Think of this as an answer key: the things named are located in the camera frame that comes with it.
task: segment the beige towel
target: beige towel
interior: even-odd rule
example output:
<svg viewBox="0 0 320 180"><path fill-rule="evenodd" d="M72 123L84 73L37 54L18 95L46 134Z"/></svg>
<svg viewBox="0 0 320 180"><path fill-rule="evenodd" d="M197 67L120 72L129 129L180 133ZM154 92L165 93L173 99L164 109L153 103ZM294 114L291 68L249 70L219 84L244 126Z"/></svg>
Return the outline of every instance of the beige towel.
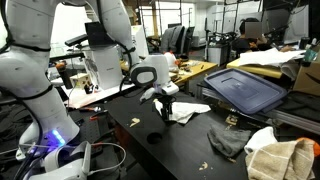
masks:
<svg viewBox="0 0 320 180"><path fill-rule="evenodd" d="M249 179L313 179L313 142L290 141L270 144L246 157Z"/></svg>

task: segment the humanoid robot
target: humanoid robot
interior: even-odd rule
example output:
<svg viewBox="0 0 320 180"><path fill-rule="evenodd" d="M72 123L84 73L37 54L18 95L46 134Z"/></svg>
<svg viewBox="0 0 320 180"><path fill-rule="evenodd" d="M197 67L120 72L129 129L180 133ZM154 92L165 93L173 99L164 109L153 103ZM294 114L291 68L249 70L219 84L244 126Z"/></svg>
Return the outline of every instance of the humanoid robot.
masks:
<svg viewBox="0 0 320 180"><path fill-rule="evenodd" d="M0 87L21 101L34 119L19 141L16 157L24 162L15 179L86 179L89 174L90 144L83 142L71 151L70 148L65 148L77 136L79 127L66 113L57 90L45 75L55 10L59 3L71 6L90 5L106 33L121 44L124 51L134 50L130 21L121 0L1 1L1 15L8 38L7 44L0 50ZM125 58L131 64L138 64L131 69L131 79L136 85L153 83L152 92L168 95L178 91L169 79L164 56L149 56L140 63L138 55L130 51ZM23 144L50 148L29 149ZM85 155L61 166L58 157L64 150L68 151L69 156L79 152ZM44 159L42 164L45 173L26 176L34 157Z"/></svg>

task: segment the white towel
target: white towel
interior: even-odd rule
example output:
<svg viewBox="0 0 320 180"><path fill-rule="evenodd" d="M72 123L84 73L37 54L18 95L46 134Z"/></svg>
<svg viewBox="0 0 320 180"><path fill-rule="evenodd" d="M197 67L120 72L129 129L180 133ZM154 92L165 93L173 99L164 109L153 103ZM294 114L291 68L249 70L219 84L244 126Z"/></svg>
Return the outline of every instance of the white towel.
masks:
<svg viewBox="0 0 320 180"><path fill-rule="evenodd" d="M244 146L244 150L247 154L258 150L264 146L277 143L277 139L273 135L273 128L271 126L257 131L249 140L247 145Z"/></svg>
<svg viewBox="0 0 320 180"><path fill-rule="evenodd" d="M156 109L161 114L162 103L156 101L155 105ZM210 110L210 107L204 104L174 102L172 103L172 114L169 115L169 120L177 121L178 123L182 124L187 124L187 122L194 113L205 113Z"/></svg>

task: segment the wooden table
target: wooden table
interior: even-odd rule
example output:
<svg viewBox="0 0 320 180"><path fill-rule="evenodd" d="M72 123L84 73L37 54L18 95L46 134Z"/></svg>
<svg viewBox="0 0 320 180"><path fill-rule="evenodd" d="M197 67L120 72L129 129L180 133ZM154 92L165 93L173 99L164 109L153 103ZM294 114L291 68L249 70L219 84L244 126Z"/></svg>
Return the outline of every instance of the wooden table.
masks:
<svg viewBox="0 0 320 180"><path fill-rule="evenodd" d="M282 72L281 72L280 68L277 68L274 66L261 66L261 65L239 66L239 59L228 63L227 68L241 69L241 70L253 73L253 74L273 77L273 78L277 78L277 79L280 79L280 77L282 76Z"/></svg>
<svg viewBox="0 0 320 180"><path fill-rule="evenodd" d="M217 64L210 63L210 62L203 62L203 61L195 61L195 60L189 60L187 62L184 62L183 64L193 64L195 62L198 62L199 64L195 66L190 67L190 72L186 72L184 70L180 70L179 73L176 73L178 77L180 77L179 80L174 81L174 83L178 86L184 85L184 92L189 93L189 81L192 78L195 78L201 74L204 74L213 68L217 66ZM120 62L121 69L128 71L128 67L125 65L124 61Z"/></svg>

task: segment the plastic bin lid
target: plastic bin lid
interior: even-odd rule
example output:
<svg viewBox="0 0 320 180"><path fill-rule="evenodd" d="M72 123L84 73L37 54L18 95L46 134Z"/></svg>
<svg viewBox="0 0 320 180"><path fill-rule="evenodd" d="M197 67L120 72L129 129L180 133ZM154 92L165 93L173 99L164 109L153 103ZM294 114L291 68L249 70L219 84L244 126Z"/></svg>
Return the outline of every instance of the plastic bin lid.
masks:
<svg viewBox="0 0 320 180"><path fill-rule="evenodd" d="M287 95L285 89L239 69L215 72L204 81L245 114L267 109Z"/></svg>

